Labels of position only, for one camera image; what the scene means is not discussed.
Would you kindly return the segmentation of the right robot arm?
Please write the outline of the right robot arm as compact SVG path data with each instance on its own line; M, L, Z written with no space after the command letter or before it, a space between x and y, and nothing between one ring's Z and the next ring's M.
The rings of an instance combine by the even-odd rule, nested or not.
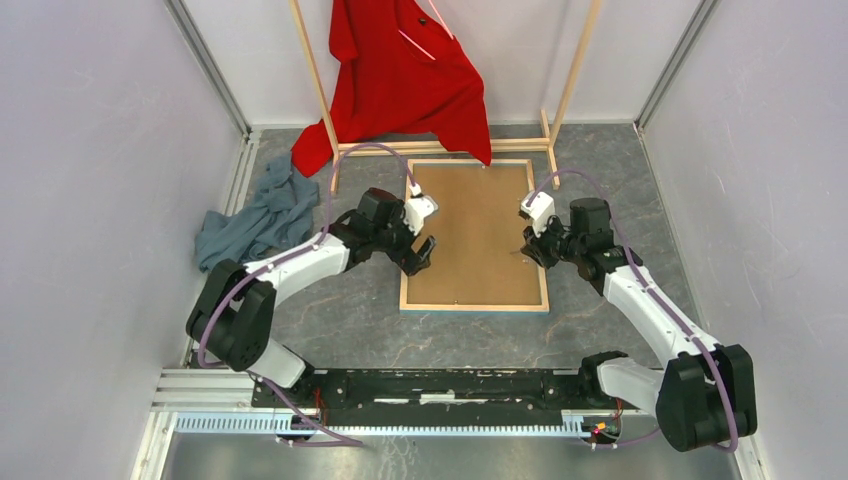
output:
M616 399L649 413L680 452L701 447L732 452L741 438L756 432L752 357L742 346L707 334L670 300L617 233L607 201L572 201L564 223L551 196L529 193L519 214L528 223L521 253L544 269L575 265L663 365L651 369L618 351L585 358L577 382L585 405L602 408Z

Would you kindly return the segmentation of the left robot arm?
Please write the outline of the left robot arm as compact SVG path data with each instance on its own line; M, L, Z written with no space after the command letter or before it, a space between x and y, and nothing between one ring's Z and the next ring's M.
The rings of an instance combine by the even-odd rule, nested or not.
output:
M210 271L186 322L198 344L204 368L219 365L250 372L276 384L290 407L306 405L314 394L310 364L271 337L274 312L283 301L325 278L343 274L385 254L407 276L430 265L434 237L415 249L436 201L414 186L409 199L372 187L356 208L313 238L288 251L246 265L225 259Z

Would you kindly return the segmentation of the blue picture frame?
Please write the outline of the blue picture frame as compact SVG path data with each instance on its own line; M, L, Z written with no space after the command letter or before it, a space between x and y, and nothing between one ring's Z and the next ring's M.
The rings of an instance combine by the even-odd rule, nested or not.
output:
M545 270L524 255L527 223L521 200L535 187L528 159L498 159L485 166L468 159L413 159L423 192L439 206L425 222L433 236L428 268L401 275L404 312L545 314L550 310Z

